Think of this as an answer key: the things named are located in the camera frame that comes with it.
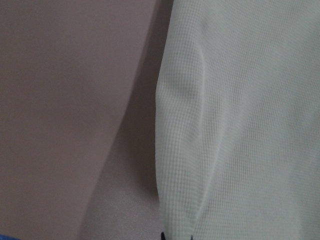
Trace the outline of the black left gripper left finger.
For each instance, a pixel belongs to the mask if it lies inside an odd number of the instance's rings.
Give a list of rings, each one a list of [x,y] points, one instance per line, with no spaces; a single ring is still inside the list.
[[[166,237],[165,237],[165,233],[164,233],[164,232],[161,232],[161,234],[160,234],[160,239],[161,239],[161,240],[166,240]]]

